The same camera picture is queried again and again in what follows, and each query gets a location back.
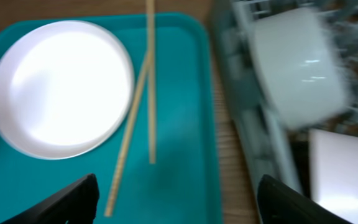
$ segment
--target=plate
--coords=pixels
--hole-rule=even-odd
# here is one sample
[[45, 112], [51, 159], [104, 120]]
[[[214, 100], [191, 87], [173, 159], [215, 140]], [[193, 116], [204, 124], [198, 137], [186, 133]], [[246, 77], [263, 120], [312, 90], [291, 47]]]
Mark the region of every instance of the plate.
[[108, 30], [83, 21], [47, 24], [0, 60], [0, 135], [29, 156], [78, 156], [119, 127], [133, 87], [131, 59]]

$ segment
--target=dish rack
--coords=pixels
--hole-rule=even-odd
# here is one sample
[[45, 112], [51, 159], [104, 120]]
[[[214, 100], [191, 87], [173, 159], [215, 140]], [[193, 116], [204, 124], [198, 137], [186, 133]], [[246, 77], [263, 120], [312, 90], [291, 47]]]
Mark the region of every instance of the dish rack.
[[[246, 157], [254, 195], [264, 174], [281, 180], [301, 194], [304, 189], [298, 178], [287, 132], [266, 104], [259, 88], [247, 40], [253, 35], [256, 20], [310, 6], [321, 9], [321, 16], [329, 21], [330, 28], [339, 26], [341, 21], [358, 12], [358, 1], [351, 0], [214, 1], [211, 22], [221, 80], [229, 114]], [[353, 34], [332, 35], [342, 57], [358, 54], [358, 41], [350, 41]], [[358, 122], [358, 112], [351, 113]], [[341, 125], [337, 126], [335, 131], [340, 133]]]

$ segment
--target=white object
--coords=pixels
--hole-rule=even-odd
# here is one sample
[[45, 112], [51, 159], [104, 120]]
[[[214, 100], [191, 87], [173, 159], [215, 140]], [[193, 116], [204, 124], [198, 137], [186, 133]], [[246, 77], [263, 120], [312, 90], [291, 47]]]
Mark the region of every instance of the white object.
[[268, 102], [289, 129], [318, 123], [344, 110], [349, 97], [339, 58], [312, 8], [255, 22], [250, 42]]
[[358, 138], [313, 130], [310, 171], [312, 199], [358, 224]]
[[82, 21], [39, 27], [0, 60], [0, 135], [33, 157], [80, 155], [118, 128], [133, 86], [129, 55], [109, 31]]

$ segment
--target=teal tray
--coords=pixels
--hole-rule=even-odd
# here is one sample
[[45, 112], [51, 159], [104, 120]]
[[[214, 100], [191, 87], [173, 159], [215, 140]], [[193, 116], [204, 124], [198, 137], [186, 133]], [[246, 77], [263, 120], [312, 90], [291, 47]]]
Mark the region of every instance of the teal tray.
[[[146, 50], [145, 15], [70, 18], [98, 24], [125, 45], [135, 74]], [[0, 34], [0, 58], [26, 33], [63, 19], [25, 21]], [[157, 164], [149, 164], [144, 91], [114, 215], [103, 216], [126, 122], [101, 146], [78, 157], [46, 161], [25, 156], [0, 137], [0, 222], [80, 177], [94, 173], [98, 223], [222, 223], [214, 137], [208, 37], [194, 19], [158, 14]]]

